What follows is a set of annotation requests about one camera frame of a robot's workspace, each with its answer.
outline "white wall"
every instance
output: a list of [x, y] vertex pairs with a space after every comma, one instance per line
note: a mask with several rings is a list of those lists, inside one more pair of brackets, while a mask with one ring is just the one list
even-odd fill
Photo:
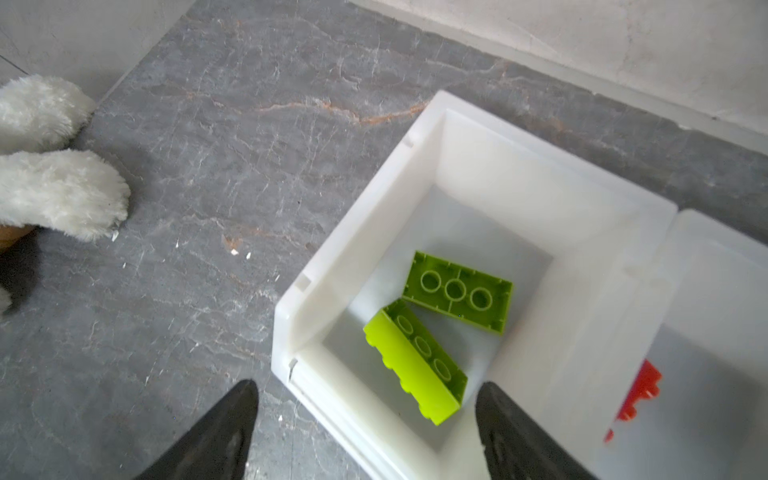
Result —
[[[194, 0], [0, 0], [0, 56], [101, 99]], [[0, 58], [0, 81], [22, 74]]]
[[765, 0], [352, 1], [768, 151]]

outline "lime green lego brick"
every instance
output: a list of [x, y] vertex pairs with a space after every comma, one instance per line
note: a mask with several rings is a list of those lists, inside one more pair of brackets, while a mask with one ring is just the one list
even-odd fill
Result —
[[507, 280], [417, 251], [402, 298], [501, 335], [513, 288]]
[[467, 375], [402, 299], [379, 310], [364, 330], [422, 415], [440, 425], [461, 408]]

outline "baseboard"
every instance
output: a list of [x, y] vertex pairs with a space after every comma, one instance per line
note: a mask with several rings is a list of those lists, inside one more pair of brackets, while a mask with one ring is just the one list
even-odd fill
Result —
[[443, 37], [450, 38], [451, 40], [459, 41], [491, 55], [507, 58], [520, 65], [525, 65], [526, 67], [540, 71], [541, 73], [557, 78], [558, 80], [577, 85], [578, 87], [585, 88], [596, 94], [630, 105], [631, 107], [640, 108], [641, 110], [649, 111], [660, 117], [668, 118], [680, 125], [681, 128], [702, 131], [705, 134], [729, 141], [732, 144], [740, 145], [749, 150], [768, 155], [768, 136], [739, 125], [712, 118], [707, 114], [703, 114], [691, 108], [673, 104], [669, 101], [654, 97], [653, 95], [623, 87], [612, 81], [586, 74], [583, 71], [564, 67], [553, 61], [519, 51], [496, 41], [490, 41], [487, 38], [478, 37], [477, 35], [458, 30], [449, 25], [434, 22], [433, 20], [420, 17], [411, 12], [405, 12], [398, 8], [384, 5], [376, 0], [350, 1], [367, 10], [378, 12], [400, 22], [421, 28], [422, 30], [430, 31]]

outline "gray marble floor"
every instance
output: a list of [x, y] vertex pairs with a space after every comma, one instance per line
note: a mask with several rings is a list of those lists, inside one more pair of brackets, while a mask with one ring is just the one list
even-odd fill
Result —
[[340, 0], [200, 0], [76, 142], [119, 236], [0, 260], [0, 477], [130, 478], [242, 378], [248, 478], [366, 477], [270, 375], [273, 308], [438, 89], [768, 240], [761, 155]]

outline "white plastic bin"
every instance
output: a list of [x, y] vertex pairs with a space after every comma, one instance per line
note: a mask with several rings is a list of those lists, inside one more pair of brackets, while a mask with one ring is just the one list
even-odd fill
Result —
[[[681, 285], [652, 266], [676, 213], [440, 92], [279, 301], [272, 369], [373, 478], [487, 477], [473, 409], [484, 380], [578, 461], [623, 478], [628, 435], [615, 427], [610, 451], [603, 438]], [[362, 331], [401, 293], [414, 250], [515, 283], [501, 339], [415, 309], [469, 378], [440, 426]]]
[[592, 396], [621, 401], [643, 358], [664, 377], [632, 422], [614, 424], [593, 472], [603, 480], [768, 478], [768, 248], [682, 212], [622, 328]]

